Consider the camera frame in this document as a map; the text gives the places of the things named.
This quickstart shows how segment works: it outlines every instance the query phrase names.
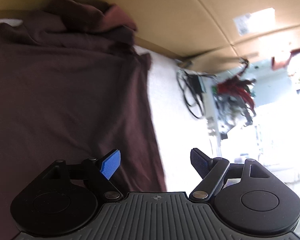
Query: white surface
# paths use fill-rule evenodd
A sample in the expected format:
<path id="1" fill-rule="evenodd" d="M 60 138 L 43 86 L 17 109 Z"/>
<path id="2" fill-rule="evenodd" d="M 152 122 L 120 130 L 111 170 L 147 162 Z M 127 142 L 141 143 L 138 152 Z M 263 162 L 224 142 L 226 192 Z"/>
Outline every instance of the white surface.
<path id="1" fill-rule="evenodd" d="M 20 20 L 0 19 L 12 26 Z M 190 151 L 199 148 L 212 156 L 205 120 L 194 119 L 182 101 L 172 59 L 136 47 L 138 53 L 150 52 L 152 67 L 148 77 L 148 96 L 152 120 L 168 191 L 185 191 L 189 194 L 201 181 L 190 163 Z"/>

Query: brown cloth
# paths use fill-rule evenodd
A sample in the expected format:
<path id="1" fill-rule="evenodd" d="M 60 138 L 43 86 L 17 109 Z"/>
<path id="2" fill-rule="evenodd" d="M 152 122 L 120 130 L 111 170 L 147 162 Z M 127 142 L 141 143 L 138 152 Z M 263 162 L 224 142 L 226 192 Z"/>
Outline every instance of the brown cloth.
<path id="1" fill-rule="evenodd" d="M 13 198 L 56 159 L 117 148 L 123 193 L 166 191 L 147 97 L 149 54 L 117 6 L 53 0 L 19 27 L 0 24 L 0 240 L 18 230 Z"/>

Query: black cable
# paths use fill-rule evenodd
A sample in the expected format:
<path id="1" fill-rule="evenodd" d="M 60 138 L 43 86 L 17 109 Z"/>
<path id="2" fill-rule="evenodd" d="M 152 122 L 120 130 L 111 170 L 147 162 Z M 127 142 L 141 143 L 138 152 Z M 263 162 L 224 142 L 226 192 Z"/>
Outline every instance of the black cable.
<path id="1" fill-rule="evenodd" d="M 182 94 L 183 94 L 183 100 L 186 104 L 186 107 L 188 108 L 189 112 L 197 119 L 202 119 L 204 116 L 205 116 L 205 108 L 204 108 L 204 102 L 203 102 L 203 96 L 202 96 L 202 91 L 201 93 L 199 92 L 196 92 L 195 91 L 195 88 L 191 82 L 192 80 L 192 76 L 194 76 L 193 74 L 188 74 L 185 70 L 183 69 L 180 69 L 178 72 L 177 72 L 177 82 L 178 82 L 178 85 L 182 91 Z M 208 76 L 208 75 L 205 75 L 205 74 L 198 74 L 196 76 Z M 180 80 L 182 80 L 185 85 L 184 87 L 182 87 L 181 83 L 180 83 Z M 194 103 L 193 104 L 190 104 L 189 101 L 187 100 L 186 98 L 186 89 L 189 89 L 193 99 L 194 99 Z M 192 112 L 192 110 L 190 109 L 191 107 L 194 107 L 194 106 L 198 106 L 199 110 L 200 110 L 200 114 L 201 116 L 197 116 L 196 114 L 194 114 Z"/>

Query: maroon fabric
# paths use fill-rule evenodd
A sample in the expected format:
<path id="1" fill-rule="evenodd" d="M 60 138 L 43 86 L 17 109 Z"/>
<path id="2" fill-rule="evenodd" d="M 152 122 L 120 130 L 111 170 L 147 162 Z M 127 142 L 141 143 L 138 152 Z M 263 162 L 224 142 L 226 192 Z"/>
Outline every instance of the maroon fabric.
<path id="1" fill-rule="evenodd" d="M 116 5 L 102 12 L 72 0 L 19 27 L 0 24 L 0 240 L 18 233 L 13 198 L 56 159 L 117 148 L 112 182 L 123 193 L 166 191 L 147 98 L 151 59 L 134 51 L 134 30 Z"/>

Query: cardboard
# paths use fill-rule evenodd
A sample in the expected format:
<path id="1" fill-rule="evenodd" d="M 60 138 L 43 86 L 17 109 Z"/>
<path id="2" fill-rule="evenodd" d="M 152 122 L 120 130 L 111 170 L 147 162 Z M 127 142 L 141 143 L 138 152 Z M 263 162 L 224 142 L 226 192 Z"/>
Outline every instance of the cardboard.
<path id="1" fill-rule="evenodd" d="M 0 0 L 0 18 L 22 18 L 48 1 Z M 300 48 L 300 0 L 104 1 L 118 4 L 135 20 L 138 45 L 172 58 L 195 56 L 191 68 L 196 71 L 217 73 L 238 66 L 239 57 L 254 62 Z M 254 13 L 269 8 L 274 9 L 272 25 L 260 17 L 249 22 L 261 15 Z M 253 32 L 240 35 L 234 22 L 238 17 L 243 29 Z"/>

